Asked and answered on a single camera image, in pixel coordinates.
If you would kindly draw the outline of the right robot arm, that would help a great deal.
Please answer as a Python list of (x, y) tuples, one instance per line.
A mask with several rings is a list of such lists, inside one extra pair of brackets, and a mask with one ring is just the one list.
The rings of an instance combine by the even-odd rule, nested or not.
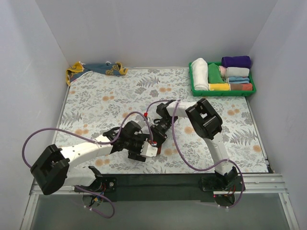
[(157, 106), (156, 113), (161, 118), (159, 122), (152, 122), (150, 130), (159, 147), (166, 141), (166, 132), (171, 129), (175, 146), (178, 148), (175, 122), (179, 117), (188, 118), (196, 134), (205, 141), (214, 162), (214, 165), (208, 168), (198, 169), (192, 166), (178, 150), (184, 163), (193, 170), (206, 172), (214, 169), (214, 177), (203, 182), (205, 188), (235, 191), (242, 185), (242, 179), (239, 175), (240, 170), (229, 159), (223, 142), (223, 121), (206, 99), (200, 99), (197, 102), (163, 100)]

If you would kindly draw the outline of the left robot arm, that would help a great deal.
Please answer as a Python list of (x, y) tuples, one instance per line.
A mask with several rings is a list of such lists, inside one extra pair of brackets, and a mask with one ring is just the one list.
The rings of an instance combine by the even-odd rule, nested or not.
[(44, 195), (50, 195), (64, 186), (78, 185), (92, 192), (107, 189), (107, 182), (94, 166), (77, 166), (91, 159), (128, 151), (128, 158), (146, 161), (157, 154), (156, 142), (134, 121), (123, 128), (113, 128), (98, 136), (94, 142), (83, 142), (59, 148), (52, 144), (43, 151), (31, 167), (31, 174)]

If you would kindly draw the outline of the blue yellow cloth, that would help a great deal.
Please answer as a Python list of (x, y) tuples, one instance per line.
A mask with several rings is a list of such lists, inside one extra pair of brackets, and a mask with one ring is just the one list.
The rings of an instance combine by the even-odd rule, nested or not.
[(127, 74), (128, 68), (123, 67), (120, 62), (84, 64), (79, 61), (66, 69), (67, 85), (70, 86), (74, 81), (76, 81), (88, 72), (96, 72), (108, 76), (121, 76)]

